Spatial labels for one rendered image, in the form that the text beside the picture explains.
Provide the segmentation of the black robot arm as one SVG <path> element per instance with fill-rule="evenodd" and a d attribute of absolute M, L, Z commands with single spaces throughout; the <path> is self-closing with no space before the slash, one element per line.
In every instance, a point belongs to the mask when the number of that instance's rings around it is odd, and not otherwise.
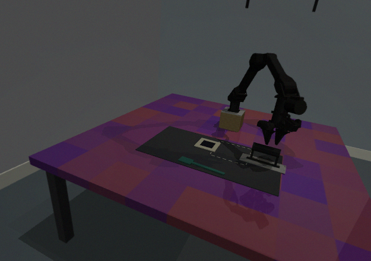
<path fill-rule="evenodd" d="M 235 87 L 228 96 L 230 101 L 230 108 L 228 111 L 238 113 L 240 102 L 244 102 L 247 93 L 246 90 L 258 71 L 262 70 L 265 66 L 268 66 L 273 78 L 274 87 L 277 95 L 275 109 L 282 110 L 294 114 L 301 115 L 306 109 L 306 102 L 303 101 L 304 97 L 300 97 L 296 82 L 286 75 L 282 66 L 280 65 L 277 55 L 274 53 L 254 53 L 249 60 L 249 69 L 245 73 L 239 86 Z M 290 119 L 290 115 L 285 117 L 283 115 L 278 123 L 279 127 L 286 128 L 289 132 L 296 132 L 298 128 L 301 128 L 301 120 Z"/>

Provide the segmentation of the beige square tile with dark centre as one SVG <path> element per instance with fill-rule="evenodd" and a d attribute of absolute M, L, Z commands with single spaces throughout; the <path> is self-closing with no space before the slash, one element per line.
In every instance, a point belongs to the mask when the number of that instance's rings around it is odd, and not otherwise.
<path fill-rule="evenodd" d="M 220 146 L 220 142 L 212 141 L 209 139 L 201 138 L 194 146 L 197 148 L 205 149 L 211 152 L 215 152 Z"/>

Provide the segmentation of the green small trowel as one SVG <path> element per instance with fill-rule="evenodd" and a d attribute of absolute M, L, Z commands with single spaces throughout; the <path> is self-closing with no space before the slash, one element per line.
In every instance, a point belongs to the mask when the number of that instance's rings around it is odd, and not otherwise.
<path fill-rule="evenodd" d="M 204 169 L 206 169 L 206 170 L 213 171 L 213 172 L 215 172 L 215 173 L 221 174 L 221 175 L 223 175 L 223 176 L 225 175 L 225 173 L 222 172 L 222 171 L 218 171 L 218 170 L 216 170 L 216 169 L 213 169 L 213 168 L 207 167 L 207 166 L 205 166 L 205 165 L 198 164 L 198 163 L 194 162 L 194 160 L 192 160 L 192 159 L 190 159 L 190 158 L 186 158 L 186 157 L 184 157 L 184 156 L 180 157 L 180 158 L 178 159 L 178 161 L 180 161 L 180 162 L 182 162 L 182 163 L 185 163 L 185 164 L 188 164 L 188 165 L 193 164 L 193 165 L 196 165 L 196 166 L 198 166 L 198 167 L 204 168 Z"/>

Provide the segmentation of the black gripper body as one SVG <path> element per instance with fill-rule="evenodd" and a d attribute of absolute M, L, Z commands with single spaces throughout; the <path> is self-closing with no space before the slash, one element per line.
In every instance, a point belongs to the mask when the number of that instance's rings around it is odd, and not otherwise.
<path fill-rule="evenodd" d="M 260 127 L 260 128 L 269 130 L 269 131 L 273 131 L 274 128 L 278 128 L 282 131 L 288 131 L 283 126 L 282 127 L 278 126 L 278 123 L 279 123 L 281 117 L 283 115 L 285 115 L 285 117 L 287 117 L 289 115 L 288 112 L 274 109 L 274 111 L 271 111 L 271 113 L 273 113 L 271 120 L 269 120 L 268 122 L 265 121 L 265 120 L 260 120 L 260 121 L 258 121 L 257 126 Z"/>

